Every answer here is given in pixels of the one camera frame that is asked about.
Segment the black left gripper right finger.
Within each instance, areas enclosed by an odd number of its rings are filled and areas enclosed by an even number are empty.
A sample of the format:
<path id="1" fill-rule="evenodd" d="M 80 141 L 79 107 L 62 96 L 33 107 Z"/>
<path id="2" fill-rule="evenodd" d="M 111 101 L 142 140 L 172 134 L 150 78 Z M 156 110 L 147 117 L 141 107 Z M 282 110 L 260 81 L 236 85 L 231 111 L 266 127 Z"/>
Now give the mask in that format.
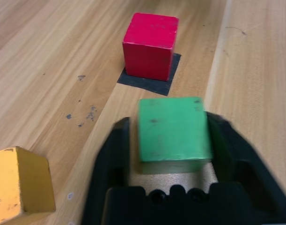
<path id="1" fill-rule="evenodd" d="M 210 112 L 206 115 L 218 180 L 240 183 L 257 210 L 286 212 L 286 195 L 255 148 L 228 120 Z"/>

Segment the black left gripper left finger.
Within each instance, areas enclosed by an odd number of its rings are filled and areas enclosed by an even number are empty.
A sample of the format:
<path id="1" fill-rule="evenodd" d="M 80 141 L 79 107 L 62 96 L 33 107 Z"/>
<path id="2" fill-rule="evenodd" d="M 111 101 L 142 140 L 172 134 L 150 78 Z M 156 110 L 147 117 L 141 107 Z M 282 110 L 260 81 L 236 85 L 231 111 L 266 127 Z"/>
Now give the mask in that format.
<path id="1" fill-rule="evenodd" d="M 126 187 L 130 172 L 130 118 L 114 124 L 95 159 L 82 225 L 100 225 L 108 189 Z"/>

